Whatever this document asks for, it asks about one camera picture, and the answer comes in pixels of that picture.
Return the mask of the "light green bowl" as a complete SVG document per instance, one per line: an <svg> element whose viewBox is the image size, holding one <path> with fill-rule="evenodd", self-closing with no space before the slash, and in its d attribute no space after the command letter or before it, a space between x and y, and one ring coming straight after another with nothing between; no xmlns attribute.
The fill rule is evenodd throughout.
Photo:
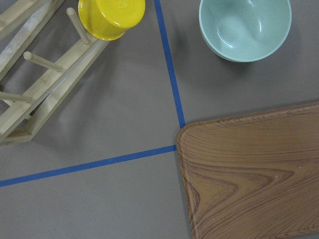
<svg viewBox="0 0 319 239"><path fill-rule="evenodd" d="M292 24L288 0L202 0L198 10L204 42L219 57L255 62L277 51Z"/></svg>

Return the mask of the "wooden cup drying rack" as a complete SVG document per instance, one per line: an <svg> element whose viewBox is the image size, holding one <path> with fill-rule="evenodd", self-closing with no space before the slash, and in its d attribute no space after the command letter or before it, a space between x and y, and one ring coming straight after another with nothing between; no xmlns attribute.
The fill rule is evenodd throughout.
<svg viewBox="0 0 319 239"><path fill-rule="evenodd" d="M75 2L66 10L79 40L55 62L29 50L29 45L62 6L61 0L16 0L0 15L0 38L11 37L0 53L0 76L5 78L23 58L35 70L29 88L21 93L1 92L7 108L0 114L1 145L31 141L107 47L80 22Z"/></svg>

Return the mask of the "yellow plastic cup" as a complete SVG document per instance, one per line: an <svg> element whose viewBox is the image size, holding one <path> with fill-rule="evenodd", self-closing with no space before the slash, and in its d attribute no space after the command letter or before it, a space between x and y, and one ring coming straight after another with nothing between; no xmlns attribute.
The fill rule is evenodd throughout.
<svg viewBox="0 0 319 239"><path fill-rule="evenodd" d="M80 0L78 14L85 29L94 37L112 41L143 19L144 0Z"/></svg>

